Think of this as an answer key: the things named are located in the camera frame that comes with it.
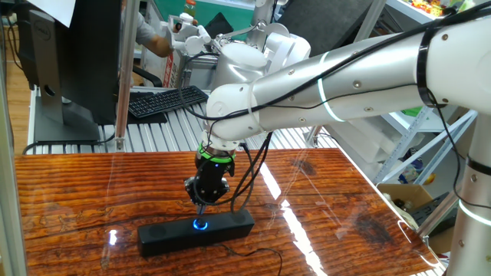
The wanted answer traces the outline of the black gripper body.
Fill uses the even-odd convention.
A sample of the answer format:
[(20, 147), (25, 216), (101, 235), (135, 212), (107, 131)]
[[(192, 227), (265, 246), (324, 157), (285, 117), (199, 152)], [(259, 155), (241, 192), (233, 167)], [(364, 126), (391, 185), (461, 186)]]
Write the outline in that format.
[(229, 185), (223, 179), (225, 173), (234, 176), (235, 163), (232, 158), (195, 157), (197, 168), (193, 180), (193, 193), (198, 202), (217, 202), (229, 191)]

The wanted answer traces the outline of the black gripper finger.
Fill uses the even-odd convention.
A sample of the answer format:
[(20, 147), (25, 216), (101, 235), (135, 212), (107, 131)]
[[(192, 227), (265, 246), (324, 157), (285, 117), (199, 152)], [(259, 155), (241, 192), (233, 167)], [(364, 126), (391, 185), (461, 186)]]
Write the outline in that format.
[(216, 203), (222, 196), (229, 191), (229, 185), (226, 179), (210, 180), (202, 184), (202, 200), (206, 202), (203, 205), (203, 213), (210, 203)]
[(196, 207), (196, 213), (197, 214), (202, 214), (203, 213), (203, 203), (199, 201), (195, 189), (195, 177), (190, 177), (185, 180), (184, 186), (185, 190), (188, 193), (188, 196), (190, 197), (191, 202), (195, 205)]

